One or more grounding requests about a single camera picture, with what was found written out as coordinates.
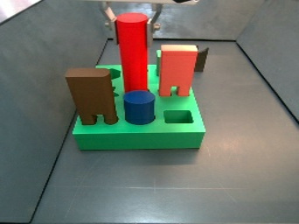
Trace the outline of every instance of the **pink block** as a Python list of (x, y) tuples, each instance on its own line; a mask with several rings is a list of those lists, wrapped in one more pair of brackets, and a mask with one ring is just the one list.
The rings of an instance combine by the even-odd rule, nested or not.
[(179, 96), (189, 95), (196, 58), (196, 45), (161, 45), (160, 96), (171, 96), (172, 87)]

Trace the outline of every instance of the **metal wall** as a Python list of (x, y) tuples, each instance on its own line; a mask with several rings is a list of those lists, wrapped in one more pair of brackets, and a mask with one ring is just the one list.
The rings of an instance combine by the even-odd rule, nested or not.
[(238, 43), (299, 120), (299, 2), (266, 0)]
[(75, 113), (64, 74), (93, 67), (96, 3), (41, 1), (0, 26), (0, 222), (28, 222)]
[[(236, 40), (264, 0), (200, 0), (193, 5), (165, 4), (157, 19), (159, 39)], [(140, 11), (152, 16), (151, 4), (112, 3), (116, 15)]]

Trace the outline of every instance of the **block leg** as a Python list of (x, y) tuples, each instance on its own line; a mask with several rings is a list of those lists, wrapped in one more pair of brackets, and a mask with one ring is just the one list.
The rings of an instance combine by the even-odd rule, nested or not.
[(159, 95), (160, 96), (171, 96), (172, 95), (172, 87), (159, 87)]
[(189, 96), (191, 87), (177, 87), (176, 94), (179, 96)]
[(97, 116), (96, 115), (83, 115), (79, 114), (79, 118), (83, 125), (92, 125), (97, 122)]
[(105, 124), (115, 124), (117, 122), (117, 116), (116, 115), (103, 115), (104, 116), (104, 123)]

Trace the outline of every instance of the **gray floor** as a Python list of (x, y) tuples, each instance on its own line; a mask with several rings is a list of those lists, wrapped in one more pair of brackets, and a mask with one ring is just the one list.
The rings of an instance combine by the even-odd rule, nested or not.
[[(200, 149), (79, 151), (69, 133), (33, 223), (299, 221), (298, 124), (236, 43), (167, 43), (210, 47)], [(100, 63), (119, 63), (112, 44)]]

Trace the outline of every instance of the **toy blocks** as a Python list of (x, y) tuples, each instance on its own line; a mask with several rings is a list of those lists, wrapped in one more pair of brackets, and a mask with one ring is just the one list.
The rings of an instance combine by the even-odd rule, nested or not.
[(143, 13), (124, 13), (116, 17), (125, 92), (147, 91), (147, 20)]
[(65, 74), (65, 79), (81, 124), (95, 124), (97, 115), (104, 116), (107, 124), (116, 123), (117, 112), (109, 70), (72, 68)]
[(103, 67), (120, 71), (120, 77), (112, 80), (119, 94), (115, 97), (119, 121), (115, 125), (107, 125), (99, 116), (95, 125), (81, 125), (77, 118), (72, 135), (79, 148), (81, 150), (199, 149), (206, 129), (192, 90), (188, 97), (176, 94), (172, 97), (160, 97), (156, 65), (149, 65), (148, 88), (155, 96), (155, 119), (147, 125), (135, 125), (125, 119), (121, 66), (97, 66)]
[(179, 96), (189, 95), (196, 58), (196, 45), (161, 45), (160, 96), (171, 96), (172, 87)]

